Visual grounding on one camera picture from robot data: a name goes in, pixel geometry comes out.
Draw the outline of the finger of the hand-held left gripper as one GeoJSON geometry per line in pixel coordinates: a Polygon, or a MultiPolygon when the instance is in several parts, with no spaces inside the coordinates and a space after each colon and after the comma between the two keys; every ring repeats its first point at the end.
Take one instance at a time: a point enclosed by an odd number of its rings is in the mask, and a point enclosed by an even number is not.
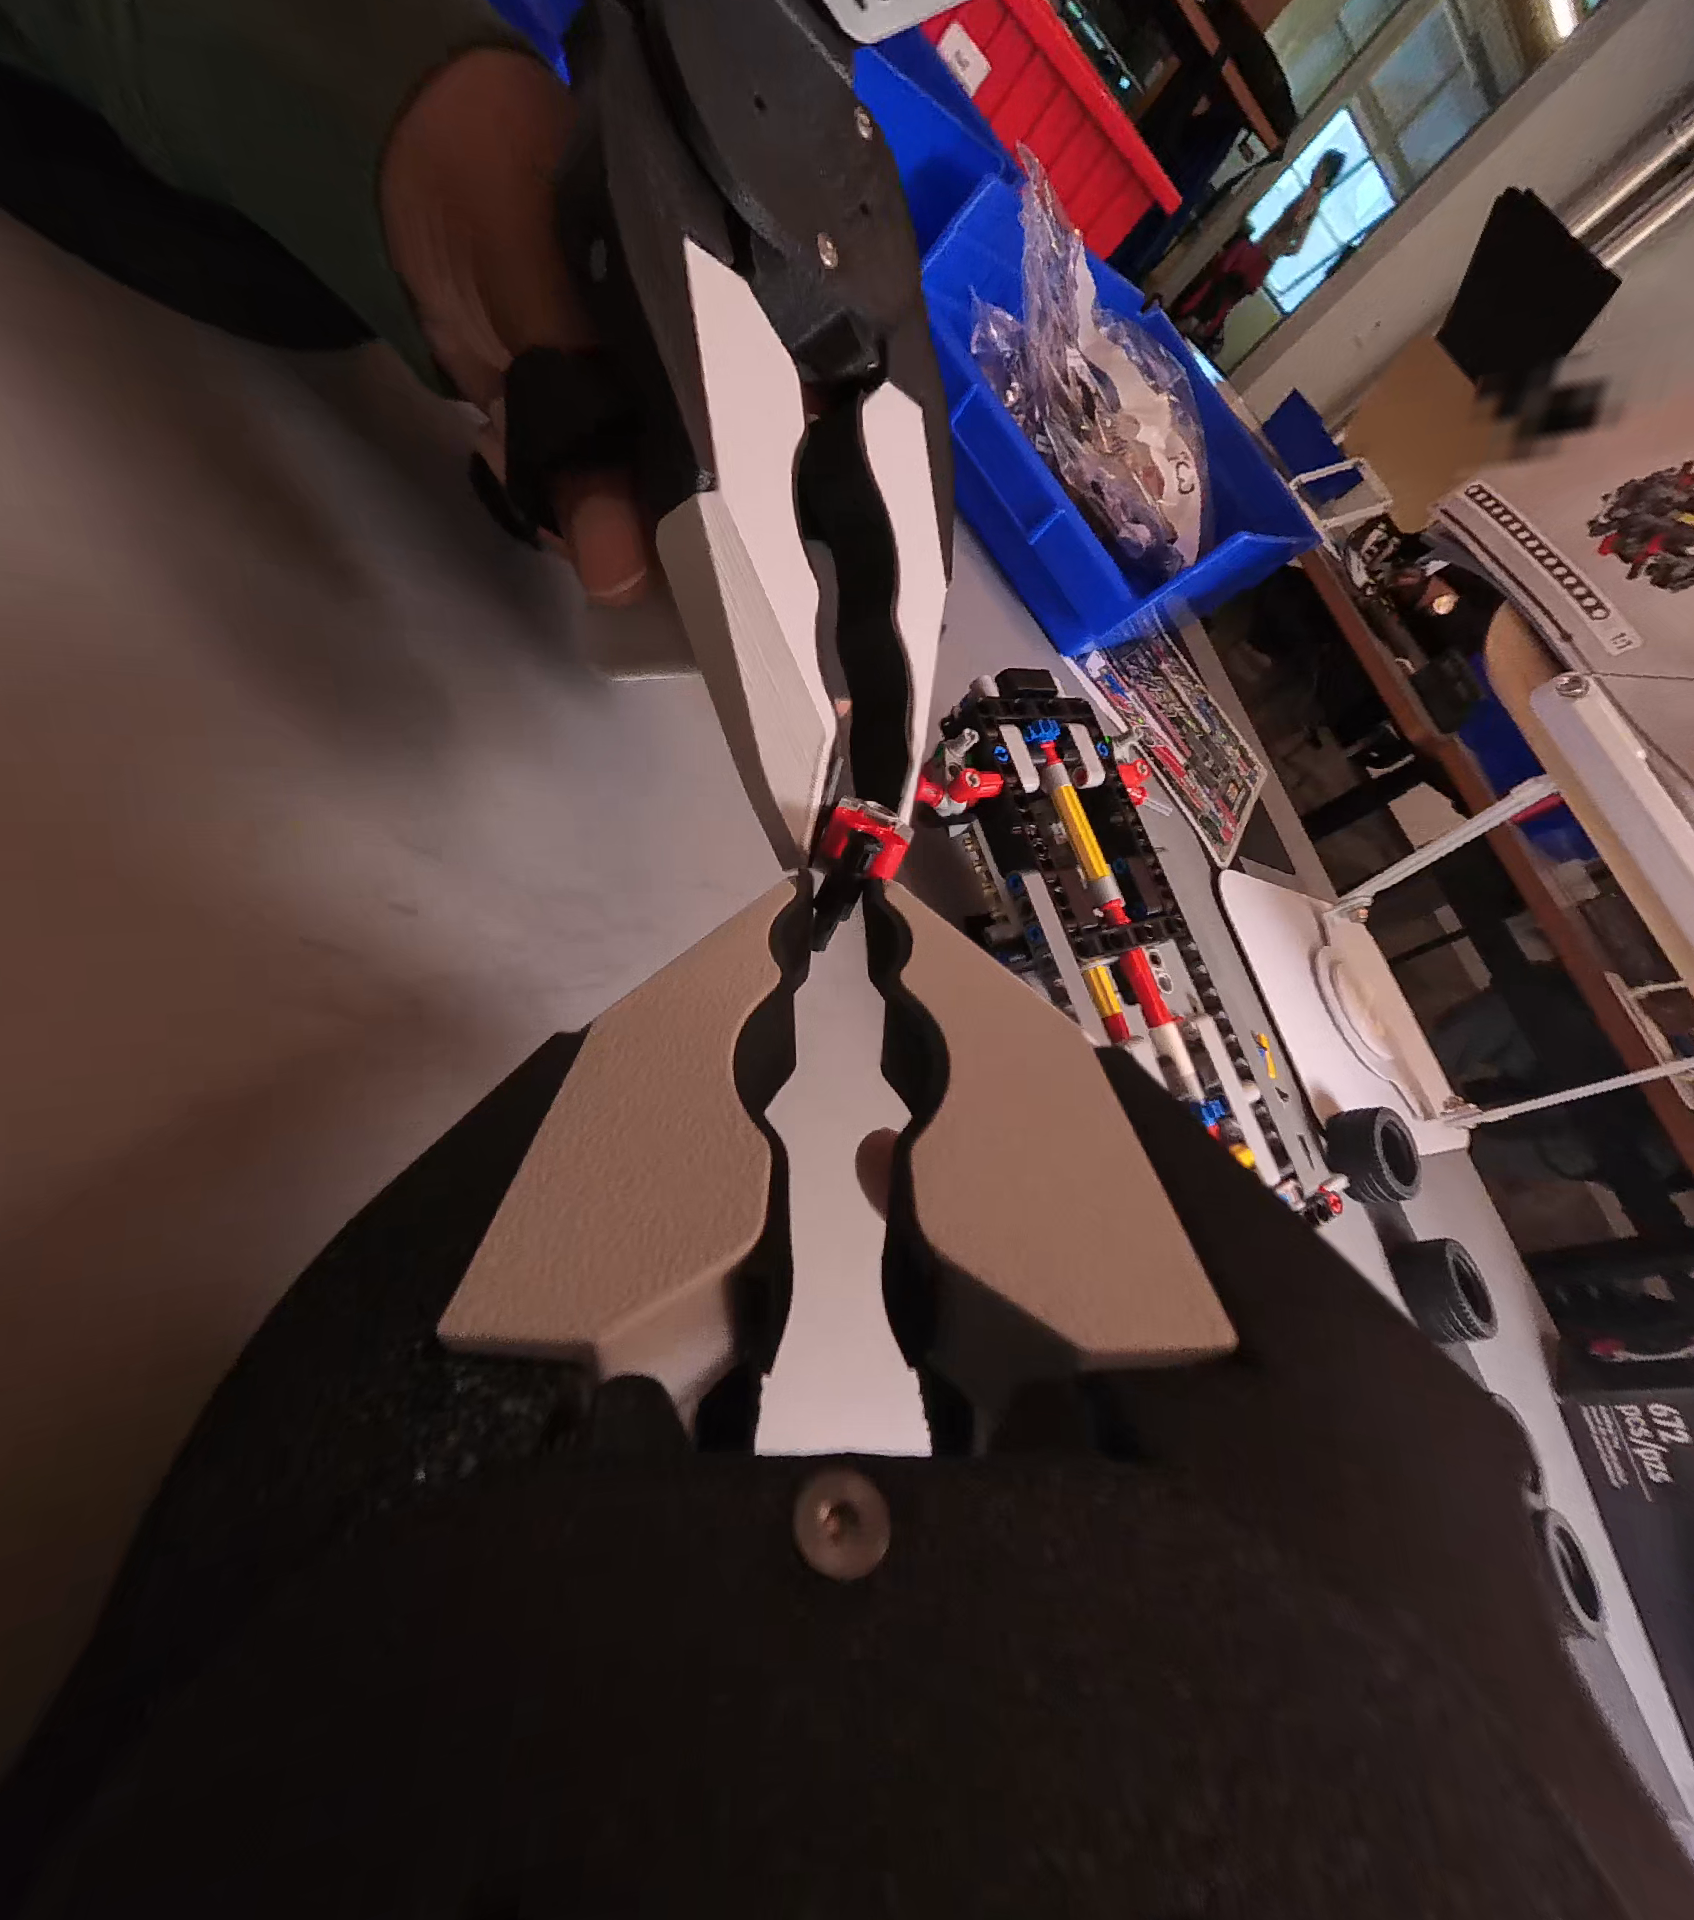
{"type": "Polygon", "coordinates": [[[806,398],[749,285],[694,240],[683,269],[712,487],[659,519],[656,550],[747,804],[795,872],[811,863],[838,736],[795,509],[806,398]]]}
{"type": "Polygon", "coordinates": [[[873,610],[858,654],[858,795],[908,823],[932,730],[950,559],[919,404],[877,388],[861,403],[860,431],[877,503],[873,610]]]}

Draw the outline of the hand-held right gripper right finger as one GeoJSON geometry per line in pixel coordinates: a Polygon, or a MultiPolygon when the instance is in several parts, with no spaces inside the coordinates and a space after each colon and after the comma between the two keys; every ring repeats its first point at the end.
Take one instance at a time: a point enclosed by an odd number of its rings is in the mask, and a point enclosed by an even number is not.
{"type": "Polygon", "coordinates": [[[899,882],[863,897],[887,1165],[881,1306],[929,1448],[1027,1391],[1234,1357],[1239,1336],[1098,1049],[899,882]]]}

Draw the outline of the small red grey lego subassembly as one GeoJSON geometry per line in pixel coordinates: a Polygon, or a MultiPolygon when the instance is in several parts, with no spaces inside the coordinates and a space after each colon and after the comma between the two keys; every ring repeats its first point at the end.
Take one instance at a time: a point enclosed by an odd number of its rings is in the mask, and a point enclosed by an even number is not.
{"type": "Polygon", "coordinates": [[[909,850],[911,828],[889,808],[847,796],[838,800],[818,833],[810,868],[810,950],[826,950],[863,901],[869,887],[892,882],[909,850]]]}

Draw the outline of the lego car chassis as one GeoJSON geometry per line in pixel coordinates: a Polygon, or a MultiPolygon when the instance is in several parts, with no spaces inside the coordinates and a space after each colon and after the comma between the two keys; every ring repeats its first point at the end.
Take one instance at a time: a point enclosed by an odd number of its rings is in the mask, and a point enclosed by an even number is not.
{"type": "Polygon", "coordinates": [[[1335,1222],[1347,1181],[1281,1134],[1147,838],[1147,760],[1040,669],[978,676],[938,734],[915,800],[971,876],[969,941],[1128,1055],[1289,1213],[1335,1222]]]}

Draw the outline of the person's left forearm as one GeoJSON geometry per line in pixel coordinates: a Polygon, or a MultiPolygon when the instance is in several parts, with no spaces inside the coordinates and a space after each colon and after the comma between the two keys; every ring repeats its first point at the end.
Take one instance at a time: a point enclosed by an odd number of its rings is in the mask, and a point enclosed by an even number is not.
{"type": "Polygon", "coordinates": [[[477,56],[563,92],[486,4],[0,3],[0,72],[258,229],[440,394],[452,376],[388,253],[379,181],[403,112],[477,56]]]}

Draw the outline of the clear bag of lego parts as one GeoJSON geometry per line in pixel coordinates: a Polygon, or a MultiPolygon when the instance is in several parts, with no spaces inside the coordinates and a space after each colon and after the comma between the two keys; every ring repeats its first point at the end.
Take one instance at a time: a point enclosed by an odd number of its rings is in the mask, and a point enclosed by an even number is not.
{"type": "Polygon", "coordinates": [[[1139,590],[1197,562],[1208,461],[1178,358],[1100,298],[1082,234],[1018,149],[1019,313],[969,300],[969,350],[1093,536],[1139,590]]]}

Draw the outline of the lego instruction booklet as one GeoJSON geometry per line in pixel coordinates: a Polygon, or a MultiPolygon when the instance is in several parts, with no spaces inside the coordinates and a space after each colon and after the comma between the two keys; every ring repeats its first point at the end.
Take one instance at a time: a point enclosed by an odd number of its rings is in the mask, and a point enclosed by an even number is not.
{"type": "Polygon", "coordinates": [[[1694,388],[1488,467],[1436,506],[1694,819],[1694,388]]]}

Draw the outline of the person's left hand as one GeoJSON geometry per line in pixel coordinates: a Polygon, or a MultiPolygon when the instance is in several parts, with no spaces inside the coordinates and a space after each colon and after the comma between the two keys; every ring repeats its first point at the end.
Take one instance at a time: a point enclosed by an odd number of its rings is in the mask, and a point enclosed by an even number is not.
{"type": "Polygon", "coordinates": [[[572,108],[534,56],[469,50],[417,88],[379,166],[388,258],[432,363],[483,420],[475,449],[497,482],[512,365],[596,344],[556,230],[572,108]]]}

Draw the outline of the blue plastic bin square tag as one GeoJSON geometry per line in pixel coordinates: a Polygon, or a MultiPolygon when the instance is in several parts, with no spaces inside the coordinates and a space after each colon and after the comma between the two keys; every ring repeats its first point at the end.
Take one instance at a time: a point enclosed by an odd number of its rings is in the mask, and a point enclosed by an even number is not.
{"type": "Polygon", "coordinates": [[[861,47],[852,85],[898,169],[919,258],[987,181],[1019,185],[1018,161],[921,27],[861,47]]]}

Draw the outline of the red plastic bin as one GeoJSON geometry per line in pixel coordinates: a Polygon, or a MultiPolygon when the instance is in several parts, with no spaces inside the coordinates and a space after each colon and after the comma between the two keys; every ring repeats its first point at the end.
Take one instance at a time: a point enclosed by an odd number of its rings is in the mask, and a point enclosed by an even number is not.
{"type": "Polygon", "coordinates": [[[1088,253],[1112,263],[1181,196],[1049,3],[965,3],[921,25],[1002,149],[1029,157],[1088,253]]]}

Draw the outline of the white book stand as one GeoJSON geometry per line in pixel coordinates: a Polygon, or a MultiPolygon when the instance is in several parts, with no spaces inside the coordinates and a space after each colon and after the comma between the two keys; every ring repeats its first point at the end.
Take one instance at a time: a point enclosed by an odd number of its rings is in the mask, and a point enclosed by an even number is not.
{"type": "Polygon", "coordinates": [[[1217,882],[1221,914],[1316,1117],[1393,1107],[1415,1150],[1438,1156],[1469,1147],[1475,1134],[1579,1113],[1596,1101],[1694,1084],[1694,1052],[1665,1043],[1645,1069],[1484,1107],[1454,1089],[1363,922],[1380,894],[1512,827],[1522,812],[1563,802],[1674,964],[1674,986],[1694,1001],[1694,802],[1680,795],[1671,756],[1633,725],[1624,685],[1624,676],[1582,671],[1518,694],[1513,717],[1541,774],[1339,901],[1248,876],[1217,882]]]}

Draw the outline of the colourful sticker sheet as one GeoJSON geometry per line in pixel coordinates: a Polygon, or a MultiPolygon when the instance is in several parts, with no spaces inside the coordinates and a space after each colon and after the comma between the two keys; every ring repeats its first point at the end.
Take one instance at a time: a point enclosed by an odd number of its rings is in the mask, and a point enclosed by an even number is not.
{"type": "Polygon", "coordinates": [[[1073,661],[1100,707],[1152,768],[1162,795],[1217,868],[1229,868],[1267,770],[1172,633],[1098,647],[1073,661]]]}

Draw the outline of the small blue bin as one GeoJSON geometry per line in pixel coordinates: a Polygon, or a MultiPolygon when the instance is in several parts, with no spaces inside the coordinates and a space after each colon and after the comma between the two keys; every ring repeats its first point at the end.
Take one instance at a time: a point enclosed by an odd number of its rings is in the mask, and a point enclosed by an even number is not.
{"type": "Polygon", "coordinates": [[[1264,417],[1262,432],[1295,490],[1330,503],[1358,488],[1358,461],[1343,453],[1314,403],[1300,391],[1289,391],[1264,417]]]}

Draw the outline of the long wooden table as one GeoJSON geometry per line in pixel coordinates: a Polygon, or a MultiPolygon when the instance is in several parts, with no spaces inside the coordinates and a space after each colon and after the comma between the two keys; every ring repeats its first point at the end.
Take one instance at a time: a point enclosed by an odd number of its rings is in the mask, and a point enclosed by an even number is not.
{"type": "MultiPolygon", "coordinates": [[[[1316,548],[1301,557],[1293,570],[1304,575],[1324,612],[1331,618],[1350,657],[1358,661],[1362,676],[1383,702],[1385,712],[1408,749],[1425,768],[1438,770],[1454,795],[1463,820],[1484,812],[1498,800],[1492,781],[1484,774],[1477,756],[1449,732],[1438,730],[1438,721],[1454,707],[1454,696],[1439,693],[1436,707],[1421,700],[1415,676],[1425,661],[1412,635],[1391,616],[1385,603],[1358,592],[1347,585],[1339,562],[1316,548]]],[[[1548,866],[1519,824],[1490,828],[1486,848],[1515,888],[1553,964],[1569,980],[1577,1005],[1584,1006],[1579,1026],[1599,1034],[1597,1055],[1603,1069],[1642,1070],[1654,1064],[1651,1049],[1642,1038],[1624,1038],[1624,1013],[1597,978],[1597,953],[1579,911],[1566,901],[1551,866],[1548,866]]],[[[1642,1084],[1615,1095],[1629,1111],[1650,1115],[1650,1137],[1665,1141],[1682,1176],[1694,1185],[1694,1115],[1675,1095],[1674,1080],[1642,1084]]]]}

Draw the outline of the grey wall pipes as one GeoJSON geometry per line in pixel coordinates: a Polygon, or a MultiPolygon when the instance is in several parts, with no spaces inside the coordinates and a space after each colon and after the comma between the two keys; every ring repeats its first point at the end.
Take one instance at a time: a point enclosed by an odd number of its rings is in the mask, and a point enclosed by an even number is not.
{"type": "Polygon", "coordinates": [[[1624,157],[1560,220],[1574,243],[1617,274],[1694,214],[1694,105],[1624,157]]]}

